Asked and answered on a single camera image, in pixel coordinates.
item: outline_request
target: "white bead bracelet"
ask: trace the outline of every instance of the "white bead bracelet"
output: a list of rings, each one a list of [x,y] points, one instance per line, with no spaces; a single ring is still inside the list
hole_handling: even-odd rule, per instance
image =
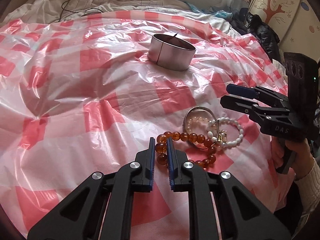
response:
[[[237,127],[237,129],[239,130],[239,137],[237,139],[235,139],[234,141],[227,141],[227,131],[226,130],[221,130],[219,131],[218,134],[218,138],[213,136],[213,132],[212,130],[216,130],[217,129],[217,125],[216,124],[230,124],[230,125],[234,125],[235,127]],[[244,130],[243,127],[239,124],[238,121],[229,118],[229,117],[221,117],[218,118],[216,121],[209,121],[208,124],[208,138],[210,138],[212,140],[213,143],[217,143],[218,147],[236,147],[243,139],[244,135]]]

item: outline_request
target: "black cable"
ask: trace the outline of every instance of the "black cable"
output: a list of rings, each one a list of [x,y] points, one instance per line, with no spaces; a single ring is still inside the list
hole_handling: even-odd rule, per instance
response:
[[[77,12],[73,12],[73,11],[70,11],[70,10],[67,10],[67,9],[66,9],[66,7],[68,6],[68,3],[69,3],[70,1],[71,1],[71,0],[67,0],[67,1],[65,1],[65,2],[62,3],[62,5],[61,5],[62,12],[61,12],[60,17],[59,17],[59,22],[61,21],[61,17],[62,17],[62,14],[63,14],[64,11],[71,12],[71,13],[73,13],[73,14],[77,13]],[[87,9],[87,10],[84,10],[84,12],[89,11],[89,10],[99,10],[99,11],[101,11],[102,13],[104,12],[104,11],[100,10],[99,8],[89,8],[89,9]]]

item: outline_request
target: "metal screw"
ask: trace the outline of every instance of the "metal screw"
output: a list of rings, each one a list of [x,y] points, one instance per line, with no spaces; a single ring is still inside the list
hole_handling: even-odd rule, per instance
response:
[[[102,173],[101,172],[95,172],[92,174],[93,179],[101,179],[102,178]]]
[[[137,169],[137,168],[140,167],[140,163],[138,163],[138,162],[130,163],[130,167],[133,168],[133,169]]]
[[[223,173],[221,173],[221,177],[223,177],[224,179],[230,179],[231,174],[227,171],[224,171]]]
[[[191,168],[193,167],[193,163],[191,163],[191,162],[185,162],[185,163],[183,164],[183,166],[184,166],[185,168],[187,168],[187,169],[191,169]]]

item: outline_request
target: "white bead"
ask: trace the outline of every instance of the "white bead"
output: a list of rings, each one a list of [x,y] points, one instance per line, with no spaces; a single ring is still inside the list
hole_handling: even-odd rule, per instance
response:
[[[211,131],[208,132],[208,138],[211,139],[213,137],[213,133]]]

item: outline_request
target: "metal cylinder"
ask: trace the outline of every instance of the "metal cylinder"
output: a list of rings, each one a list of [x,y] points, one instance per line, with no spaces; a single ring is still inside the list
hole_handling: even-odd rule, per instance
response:
[[[154,34],[148,58],[161,67],[184,71],[189,68],[195,53],[196,48],[187,41],[166,34]]]

